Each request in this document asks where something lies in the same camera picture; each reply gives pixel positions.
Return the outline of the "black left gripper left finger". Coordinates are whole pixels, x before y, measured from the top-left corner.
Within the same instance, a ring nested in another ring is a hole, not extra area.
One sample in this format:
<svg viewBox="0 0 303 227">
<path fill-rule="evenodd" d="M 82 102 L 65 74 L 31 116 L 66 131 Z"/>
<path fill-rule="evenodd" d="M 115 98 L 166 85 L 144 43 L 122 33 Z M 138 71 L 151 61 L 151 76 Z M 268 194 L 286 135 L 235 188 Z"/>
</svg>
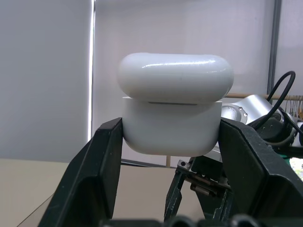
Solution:
<svg viewBox="0 0 303 227">
<path fill-rule="evenodd" d="M 114 212 L 122 119 L 103 123 L 69 163 L 45 211 L 45 227 L 99 227 Z"/>
</svg>

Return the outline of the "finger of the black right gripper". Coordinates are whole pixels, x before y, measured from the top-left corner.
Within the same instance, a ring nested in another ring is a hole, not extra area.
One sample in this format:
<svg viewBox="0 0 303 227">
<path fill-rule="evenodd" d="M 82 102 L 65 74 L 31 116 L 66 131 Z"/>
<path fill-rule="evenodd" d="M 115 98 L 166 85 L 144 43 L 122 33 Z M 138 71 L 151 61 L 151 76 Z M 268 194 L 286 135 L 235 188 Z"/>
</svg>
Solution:
<svg viewBox="0 0 303 227">
<path fill-rule="evenodd" d="M 175 217 L 177 214 L 182 200 L 181 189 L 188 173 L 189 171 L 184 169 L 176 169 L 175 171 L 165 200 L 164 222 Z"/>
<path fill-rule="evenodd" d="M 227 221 L 235 214 L 234 195 L 225 190 L 222 197 L 196 193 L 206 220 Z"/>
</svg>

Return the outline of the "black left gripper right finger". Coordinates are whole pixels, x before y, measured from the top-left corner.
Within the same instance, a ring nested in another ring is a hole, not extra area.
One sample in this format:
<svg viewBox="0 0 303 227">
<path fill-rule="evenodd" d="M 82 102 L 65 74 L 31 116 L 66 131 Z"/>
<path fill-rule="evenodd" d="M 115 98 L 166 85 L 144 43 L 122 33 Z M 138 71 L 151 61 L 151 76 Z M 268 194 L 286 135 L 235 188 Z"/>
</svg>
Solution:
<svg viewBox="0 0 303 227">
<path fill-rule="evenodd" d="M 258 133 L 222 118 L 218 142 L 239 213 L 260 227 L 303 227 L 303 181 Z"/>
</svg>

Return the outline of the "white earbuds charging case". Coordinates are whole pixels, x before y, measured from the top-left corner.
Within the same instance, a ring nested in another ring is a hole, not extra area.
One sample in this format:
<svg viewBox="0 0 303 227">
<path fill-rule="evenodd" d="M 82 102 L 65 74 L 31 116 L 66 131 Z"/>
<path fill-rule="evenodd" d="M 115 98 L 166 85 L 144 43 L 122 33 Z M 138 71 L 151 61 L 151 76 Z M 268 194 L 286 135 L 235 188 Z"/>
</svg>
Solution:
<svg viewBox="0 0 303 227">
<path fill-rule="evenodd" d="M 124 139 L 134 151 L 196 157 L 216 145 L 222 98 L 234 82 L 226 59 L 132 53 L 121 60 L 117 81 L 125 94 Z"/>
</svg>

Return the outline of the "grey vertical window post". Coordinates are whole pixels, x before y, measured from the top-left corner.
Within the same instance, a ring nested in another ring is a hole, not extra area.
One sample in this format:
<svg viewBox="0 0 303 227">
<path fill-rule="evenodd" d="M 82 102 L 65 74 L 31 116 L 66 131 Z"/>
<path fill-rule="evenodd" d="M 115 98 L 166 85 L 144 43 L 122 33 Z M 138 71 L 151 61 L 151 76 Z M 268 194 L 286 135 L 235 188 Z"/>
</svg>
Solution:
<svg viewBox="0 0 303 227">
<path fill-rule="evenodd" d="M 270 94 L 274 87 L 275 72 L 276 72 L 276 57 L 279 38 L 280 18 L 281 18 L 282 0 L 274 0 L 272 32 L 270 42 L 267 93 Z"/>
</svg>

